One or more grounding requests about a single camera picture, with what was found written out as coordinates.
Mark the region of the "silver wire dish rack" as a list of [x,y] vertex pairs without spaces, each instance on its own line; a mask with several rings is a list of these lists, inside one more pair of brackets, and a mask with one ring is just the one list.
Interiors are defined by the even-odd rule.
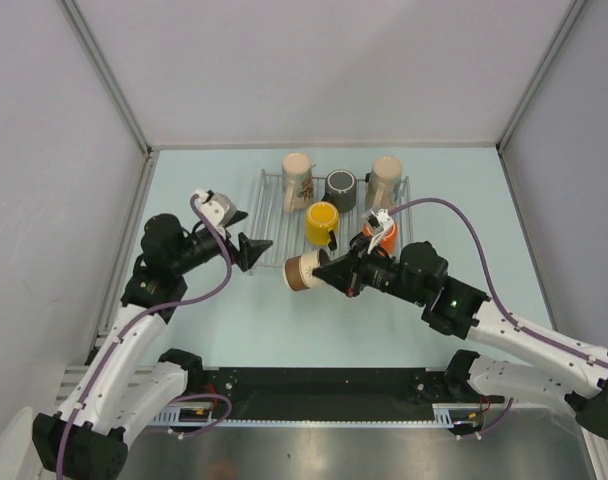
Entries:
[[[314,176],[315,201],[320,201],[324,194],[324,176]],[[331,259],[335,259],[348,249],[350,239],[362,230],[365,223],[364,215],[365,195],[367,193],[367,182],[364,178],[357,183],[357,203],[348,213],[340,214],[338,250],[329,253]],[[399,204],[411,200],[410,179],[404,177],[399,188]],[[269,239],[273,246],[268,249],[255,264],[253,271],[260,267],[280,268],[287,258],[297,256],[316,248],[305,237],[306,210],[296,210],[294,213],[283,212],[282,180],[279,173],[268,173],[264,169],[260,171],[259,184],[253,207],[252,220],[250,220],[249,234],[252,238]],[[397,214],[395,223],[398,234],[394,255],[399,257],[401,249],[410,243],[414,237],[412,213],[405,210]]]

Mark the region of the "yellow mug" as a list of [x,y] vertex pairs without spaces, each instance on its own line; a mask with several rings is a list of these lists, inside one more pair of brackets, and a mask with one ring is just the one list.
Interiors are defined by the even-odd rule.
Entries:
[[331,203],[320,201],[312,204],[305,216],[306,239],[312,245],[336,251],[339,219],[339,212]]

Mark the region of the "beige decorated mug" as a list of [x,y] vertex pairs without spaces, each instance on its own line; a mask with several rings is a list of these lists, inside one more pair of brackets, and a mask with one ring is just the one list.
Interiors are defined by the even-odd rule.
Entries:
[[285,214],[307,208],[314,200],[313,163],[304,153],[290,153],[282,162],[282,191]]

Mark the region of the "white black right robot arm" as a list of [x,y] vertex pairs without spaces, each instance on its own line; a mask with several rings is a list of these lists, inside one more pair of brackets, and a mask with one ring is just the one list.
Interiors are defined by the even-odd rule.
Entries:
[[548,330],[510,313],[485,292],[451,277],[447,261],[428,242],[406,245],[400,258],[369,249],[359,234],[345,255],[312,274],[348,297],[365,287],[422,308],[433,330],[502,350],[520,359],[500,366],[459,352],[445,376],[457,401],[499,395],[558,408],[585,430],[608,440],[608,348]]

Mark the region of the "dark green mug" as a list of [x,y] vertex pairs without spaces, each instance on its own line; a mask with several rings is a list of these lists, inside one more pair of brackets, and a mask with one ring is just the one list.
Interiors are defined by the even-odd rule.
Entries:
[[330,172],[325,178],[322,200],[332,204],[340,214],[348,213],[357,203],[357,179],[345,169]]

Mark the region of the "beige plain mug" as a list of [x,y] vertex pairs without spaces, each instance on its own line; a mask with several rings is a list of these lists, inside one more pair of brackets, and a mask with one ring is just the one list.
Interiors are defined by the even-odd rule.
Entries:
[[402,173],[402,163],[396,157],[377,159],[368,175],[365,208],[394,209],[398,204]]

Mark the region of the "orange mug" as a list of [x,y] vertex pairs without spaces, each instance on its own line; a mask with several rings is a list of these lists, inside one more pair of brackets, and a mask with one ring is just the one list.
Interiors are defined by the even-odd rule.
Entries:
[[[366,236],[372,235],[372,231],[371,231],[370,225],[368,223],[365,223],[363,225],[363,233]],[[386,235],[379,243],[379,246],[381,248],[383,248],[389,256],[392,256],[395,254],[397,236],[398,236],[397,224],[393,223],[393,226],[387,231]]]

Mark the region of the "stainless steel cup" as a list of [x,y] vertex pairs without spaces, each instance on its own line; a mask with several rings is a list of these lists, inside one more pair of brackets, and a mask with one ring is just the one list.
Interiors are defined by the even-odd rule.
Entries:
[[324,249],[316,249],[285,261],[282,275],[286,286],[293,292],[318,288],[325,282],[313,275],[313,271],[330,262]]

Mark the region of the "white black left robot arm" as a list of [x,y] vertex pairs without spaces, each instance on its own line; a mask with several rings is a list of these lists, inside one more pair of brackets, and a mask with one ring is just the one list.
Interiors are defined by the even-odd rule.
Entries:
[[187,304],[185,274],[215,257],[246,272],[271,247],[244,233],[231,242],[228,227],[246,216],[210,203],[192,230],[172,214],[146,222],[110,334],[57,412],[33,422],[33,444],[46,470],[59,479],[115,479],[134,440],[168,404],[202,401],[212,411],[223,401],[209,389],[201,358],[180,349],[163,353],[135,389],[128,385],[142,355]]

